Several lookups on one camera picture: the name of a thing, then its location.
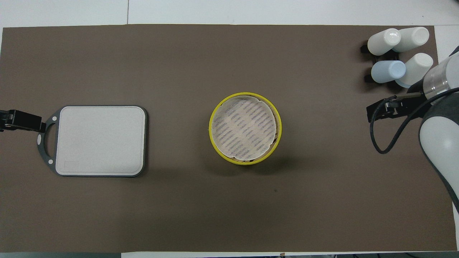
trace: white table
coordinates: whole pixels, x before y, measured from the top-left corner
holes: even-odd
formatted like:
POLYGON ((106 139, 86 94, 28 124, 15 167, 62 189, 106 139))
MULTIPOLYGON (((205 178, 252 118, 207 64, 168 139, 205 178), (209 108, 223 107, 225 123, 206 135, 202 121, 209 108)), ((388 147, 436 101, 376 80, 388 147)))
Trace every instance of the white table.
MULTIPOLYGON (((457 0, 0 0, 1 29, 139 23, 434 25, 439 61, 459 45, 457 0)), ((453 206, 452 210, 459 246, 459 215, 453 206)), ((284 251, 132 252, 123 253, 122 257, 278 256, 284 251)), ((285 253, 287 256, 306 254, 325 253, 285 253)))

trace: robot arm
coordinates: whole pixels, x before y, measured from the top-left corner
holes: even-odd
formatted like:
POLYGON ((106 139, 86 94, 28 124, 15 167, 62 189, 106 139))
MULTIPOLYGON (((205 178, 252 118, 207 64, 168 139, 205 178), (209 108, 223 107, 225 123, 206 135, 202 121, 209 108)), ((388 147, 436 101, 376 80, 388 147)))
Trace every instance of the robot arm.
POLYGON ((423 118, 421 148, 446 186, 459 211, 459 47, 427 72, 408 94, 393 96, 367 107, 370 135, 376 150, 385 154, 394 146, 411 119, 423 118), (378 119, 407 116, 390 145, 381 150, 373 136, 378 119))
POLYGON ((430 108, 422 121, 419 141, 459 211, 459 94, 444 97, 430 108))

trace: white cutting board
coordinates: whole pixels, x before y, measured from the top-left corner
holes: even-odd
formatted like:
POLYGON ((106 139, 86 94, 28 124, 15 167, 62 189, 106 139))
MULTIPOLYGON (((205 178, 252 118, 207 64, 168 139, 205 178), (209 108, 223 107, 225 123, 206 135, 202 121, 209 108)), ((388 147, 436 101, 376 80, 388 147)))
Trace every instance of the white cutting board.
POLYGON ((68 106, 46 122, 57 125, 56 156, 37 144, 46 164, 62 176, 133 177, 145 164, 146 119, 137 106, 68 106))

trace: black clamp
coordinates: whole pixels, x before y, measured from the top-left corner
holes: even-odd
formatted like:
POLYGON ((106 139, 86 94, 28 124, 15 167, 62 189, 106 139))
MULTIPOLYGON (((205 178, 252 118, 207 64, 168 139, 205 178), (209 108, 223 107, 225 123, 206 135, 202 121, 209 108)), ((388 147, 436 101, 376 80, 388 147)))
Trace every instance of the black clamp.
POLYGON ((365 44, 365 45, 360 47, 360 53, 370 54, 373 57, 373 64, 376 64, 376 62, 378 62, 379 59, 383 59, 383 60, 400 60, 400 58, 398 56, 399 53, 395 52, 392 49, 387 51, 386 53, 384 53, 381 56, 375 56, 370 52, 370 50, 368 50, 368 45, 367 44, 365 44))
POLYGON ((11 109, 0 110, 0 132, 4 130, 14 131, 16 129, 44 133, 46 124, 41 122, 41 117, 11 109))
MULTIPOLYGON (((376 108, 383 101, 385 101, 385 99, 375 102, 367 107, 367 119, 369 123, 371 122, 371 117, 376 108)), ((383 108, 378 111, 375 121, 385 118, 399 118, 407 116, 425 101, 425 95, 420 92, 399 94, 394 99, 387 102, 383 108)), ((419 110, 416 113, 416 116, 413 116, 412 119, 423 117, 430 107, 430 105, 425 106, 419 110)))

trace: yellow container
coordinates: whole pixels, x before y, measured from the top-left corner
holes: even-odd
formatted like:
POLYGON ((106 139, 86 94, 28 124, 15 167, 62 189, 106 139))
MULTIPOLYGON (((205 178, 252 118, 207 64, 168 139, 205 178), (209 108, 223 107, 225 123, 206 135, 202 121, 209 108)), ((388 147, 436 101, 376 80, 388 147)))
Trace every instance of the yellow container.
POLYGON ((252 165, 252 164, 256 164, 256 163, 259 163, 263 160, 265 160, 267 157, 269 157, 273 152, 274 150, 276 149, 277 145, 279 144, 279 140, 280 140, 280 136, 282 135, 282 122, 280 120, 280 115, 279 115, 279 112, 277 111, 277 109, 274 107, 274 105, 268 100, 266 99, 265 97, 259 95, 259 94, 256 94, 256 93, 252 93, 252 92, 240 92, 240 93, 236 93, 236 94, 233 94, 233 95, 230 95, 226 98, 224 98, 216 107, 215 109, 213 110, 212 112, 212 115, 210 116, 210 121, 209 121, 209 138, 210 138, 210 142, 212 143, 212 146, 214 147, 215 151, 222 157, 224 158, 225 160, 231 162, 231 163, 234 163, 234 164, 238 164, 238 165, 252 165), (258 99, 259 101, 262 101, 263 103, 265 103, 269 109, 271 110, 273 116, 274 116, 274 122, 275 122, 275 125, 276 125, 276 129, 275 129, 275 135, 274 135, 274 140, 273 142, 269 145, 269 149, 263 153, 261 156, 253 159, 253 160, 240 160, 240 159, 237 159, 235 157, 229 157, 225 154, 223 154, 217 147, 214 139, 213 139, 213 136, 212 136, 212 123, 214 121, 214 117, 215 117, 215 114, 217 113, 217 110, 223 105, 223 103, 225 103, 227 100, 231 99, 231 98, 234 98, 234 97, 238 97, 238 96, 250 96, 250 97, 254 97, 256 99, 258 99))

